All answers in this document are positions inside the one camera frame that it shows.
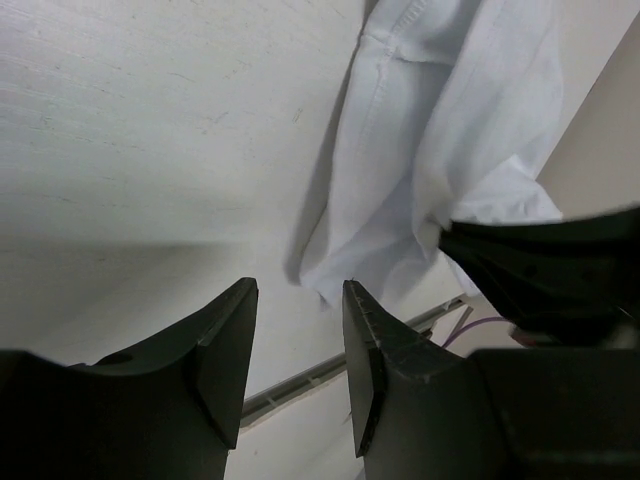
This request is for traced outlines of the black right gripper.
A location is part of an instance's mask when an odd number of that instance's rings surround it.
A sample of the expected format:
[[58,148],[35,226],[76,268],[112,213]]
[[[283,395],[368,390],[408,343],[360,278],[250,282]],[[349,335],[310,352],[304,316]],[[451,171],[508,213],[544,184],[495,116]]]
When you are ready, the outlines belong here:
[[531,348],[596,348],[639,327],[639,209],[531,225],[454,222],[439,239]]

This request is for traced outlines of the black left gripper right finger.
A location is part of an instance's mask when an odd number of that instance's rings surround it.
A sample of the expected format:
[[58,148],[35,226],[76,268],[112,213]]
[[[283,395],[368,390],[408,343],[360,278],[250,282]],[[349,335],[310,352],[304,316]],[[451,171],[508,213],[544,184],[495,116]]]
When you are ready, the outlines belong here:
[[635,479],[639,355],[485,349],[467,357],[343,285],[356,456],[369,479]]

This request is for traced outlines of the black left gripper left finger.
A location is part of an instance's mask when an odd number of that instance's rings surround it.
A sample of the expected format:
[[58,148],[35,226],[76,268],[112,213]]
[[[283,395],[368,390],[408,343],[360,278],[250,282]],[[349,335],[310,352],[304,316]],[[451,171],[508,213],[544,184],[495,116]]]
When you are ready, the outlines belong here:
[[220,479],[236,447],[254,279],[93,365],[1,354],[5,479]]

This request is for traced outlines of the white skirt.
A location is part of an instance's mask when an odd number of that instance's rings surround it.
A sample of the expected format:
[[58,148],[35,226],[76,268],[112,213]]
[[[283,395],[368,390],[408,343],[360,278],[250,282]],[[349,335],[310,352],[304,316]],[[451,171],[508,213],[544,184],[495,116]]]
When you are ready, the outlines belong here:
[[332,306],[352,279],[395,302],[434,264],[452,222],[558,220],[537,175],[562,100],[552,2],[377,2],[298,282]]

